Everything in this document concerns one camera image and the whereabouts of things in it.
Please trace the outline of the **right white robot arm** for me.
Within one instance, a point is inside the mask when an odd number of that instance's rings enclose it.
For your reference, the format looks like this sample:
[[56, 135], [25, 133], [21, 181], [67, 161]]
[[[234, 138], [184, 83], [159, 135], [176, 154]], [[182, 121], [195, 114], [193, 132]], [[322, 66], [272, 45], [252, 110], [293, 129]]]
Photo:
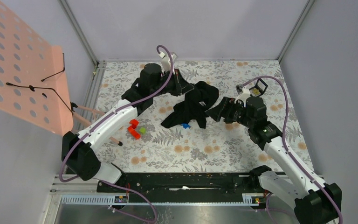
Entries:
[[215, 121], [237, 122], [248, 129], [250, 139], [280, 166], [288, 180], [280, 178], [267, 167], [254, 169], [250, 189], [263, 189], [290, 206], [301, 224], [326, 224], [338, 219], [343, 223], [340, 204], [342, 191], [337, 184], [327, 184], [309, 169], [285, 143], [283, 133], [268, 120], [262, 98], [249, 97], [245, 102], [224, 97], [207, 115]]

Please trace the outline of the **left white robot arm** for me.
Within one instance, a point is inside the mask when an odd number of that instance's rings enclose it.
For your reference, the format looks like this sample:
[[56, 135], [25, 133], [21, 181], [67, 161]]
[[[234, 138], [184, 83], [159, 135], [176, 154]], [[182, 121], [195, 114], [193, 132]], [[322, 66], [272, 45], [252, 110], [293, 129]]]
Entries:
[[110, 111], [78, 134], [71, 131], [64, 134], [63, 165], [75, 172], [76, 178], [107, 181], [113, 191], [122, 191], [126, 186], [122, 171], [115, 165], [101, 162], [96, 156], [101, 145], [150, 107], [155, 97], [167, 93], [182, 96], [193, 89], [194, 85], [182, 77], [179, 69], [163, 72], [156, 63], [146, 64], [140, 76]]

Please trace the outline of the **black floral t-shirt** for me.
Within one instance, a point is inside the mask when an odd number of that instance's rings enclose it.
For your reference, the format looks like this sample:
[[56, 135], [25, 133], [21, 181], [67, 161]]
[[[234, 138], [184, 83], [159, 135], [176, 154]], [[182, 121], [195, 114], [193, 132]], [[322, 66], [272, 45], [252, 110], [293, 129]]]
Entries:
[[[133, 107], [137, 108], [138, 114], [141, 114], [153, 104], [154, 97], [150, 95], [156, 92], [163, 83], [154, 83], [147, 86], [145, 81], [137, 78], [131, 88], [121, 96], [121, 99], [126, 99], [133, 103]], [[219, 97], [219, 90], [204, 81], [193, 84], [193, 87], [194, 89], [185, 94], [184, 100], [173, 107], [173, 112], [161, 122], [161, 126], [171, 128], [188, 124], [190, 121], [195, 120], [199, 128], [206, 128], [206, 118], [208, 117], [206, 111], [216, 103]]]

